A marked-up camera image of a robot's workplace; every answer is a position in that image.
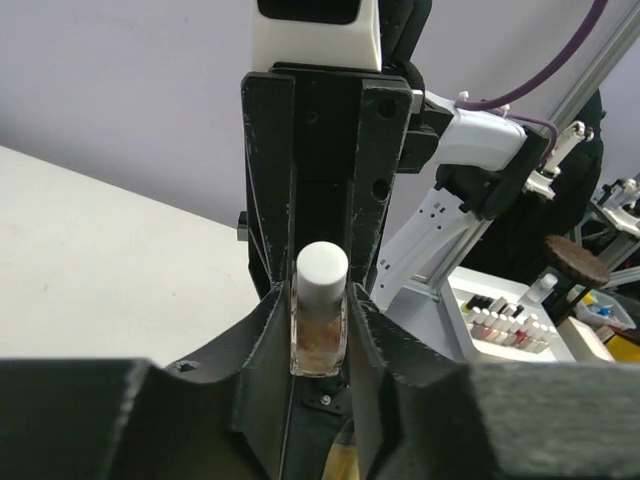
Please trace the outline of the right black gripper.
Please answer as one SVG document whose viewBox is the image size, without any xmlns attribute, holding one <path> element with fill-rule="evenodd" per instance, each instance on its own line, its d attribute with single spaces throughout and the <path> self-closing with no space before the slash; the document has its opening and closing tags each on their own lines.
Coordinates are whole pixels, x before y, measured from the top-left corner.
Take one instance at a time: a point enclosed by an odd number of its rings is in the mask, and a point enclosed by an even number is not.
<svg viewBox="0 0 640 480">
<path fill-rule="evenodd" d="M 331 241 L 367 292 L 376 275 L 412 92 L 398 74 L 278 63 L 241 84 L 249 273 L 258 296 Z"/>
</svg>

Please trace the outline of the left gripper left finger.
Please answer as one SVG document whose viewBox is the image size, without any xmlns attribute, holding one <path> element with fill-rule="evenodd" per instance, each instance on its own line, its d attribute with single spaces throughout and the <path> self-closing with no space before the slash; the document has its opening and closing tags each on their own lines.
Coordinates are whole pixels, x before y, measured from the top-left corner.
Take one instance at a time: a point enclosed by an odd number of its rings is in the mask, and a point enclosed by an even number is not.
<svg viewBox="0 0 640 480">
<path fill-rule="evenodd" d="M 5 479 L 277 479 L 290 289 L 160 368 L 143 359 L 1 364 Z"/>
</svg>

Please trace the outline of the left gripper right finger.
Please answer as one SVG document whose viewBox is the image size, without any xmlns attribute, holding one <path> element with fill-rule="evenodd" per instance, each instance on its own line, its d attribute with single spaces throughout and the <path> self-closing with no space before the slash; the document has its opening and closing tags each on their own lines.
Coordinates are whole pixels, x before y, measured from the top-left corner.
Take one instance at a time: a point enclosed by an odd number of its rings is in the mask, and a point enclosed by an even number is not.
<svg viewBox="0 0 640 480">
<path fill-rule="evenodd" d="M 639 369 L 453 362 L 346 290 L 365 479 L 635 479 Z"/>
</svg>

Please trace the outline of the glitter nail polish bottle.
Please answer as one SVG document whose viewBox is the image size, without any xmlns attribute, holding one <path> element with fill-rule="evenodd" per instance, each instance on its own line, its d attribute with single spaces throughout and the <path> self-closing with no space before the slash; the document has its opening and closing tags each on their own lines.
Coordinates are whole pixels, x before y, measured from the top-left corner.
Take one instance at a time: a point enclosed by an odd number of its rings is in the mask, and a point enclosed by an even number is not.
<svg viewBox="0 0 640 480">
<path fill-rule="evenodd" d="M 309 311 L 300 302 L 296 283 L 291 286 L 290 373 L 298 377 L 337 376 L 346 356 L 347 312 L 342 294 L 330 307 Z"/>
</svg>

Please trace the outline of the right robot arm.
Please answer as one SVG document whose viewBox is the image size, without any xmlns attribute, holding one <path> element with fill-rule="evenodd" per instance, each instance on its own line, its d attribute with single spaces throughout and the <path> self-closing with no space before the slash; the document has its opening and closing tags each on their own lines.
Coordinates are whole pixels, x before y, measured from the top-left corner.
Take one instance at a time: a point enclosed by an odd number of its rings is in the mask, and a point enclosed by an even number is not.
<svg viewBox="0 0 640 480">
<path fill-rule="evenodd" d="M 291 281 L 299 252 L 328 241 L 347 279 L 388 304 L 430 257 L 516 198 L 550 147 L 491 107 L 427 91 L 410 58 L 428 1 L 254 1 L 241 84 L 249 272 L 260 296 Z M 380 251 L 395 178 L 436 169 L 462 214 L 421 211 Z"/>
</svg>

